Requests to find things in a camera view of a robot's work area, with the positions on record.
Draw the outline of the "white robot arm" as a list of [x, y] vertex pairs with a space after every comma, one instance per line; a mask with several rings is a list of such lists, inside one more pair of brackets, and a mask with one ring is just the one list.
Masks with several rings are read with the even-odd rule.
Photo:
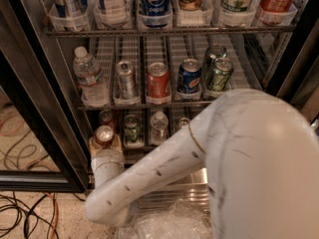
[[225, 92], [85, 204], [123, 225], [143, 195], [206, 170], [214, 239], [319, 239], [319, 142], [289, 104], [253, 89]]

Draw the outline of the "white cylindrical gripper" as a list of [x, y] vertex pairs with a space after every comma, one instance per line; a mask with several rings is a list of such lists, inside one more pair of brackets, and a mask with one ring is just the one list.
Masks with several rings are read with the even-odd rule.
[[95, 187], [101, 186], [124, 171], [125, 157], [122, 154], [122, 142], [118, 134], [114, 136], [111, 149], [101, 151], [94, 138], [90, 137], [89, 151], [92, 158], [91, 168], [94, 173]]

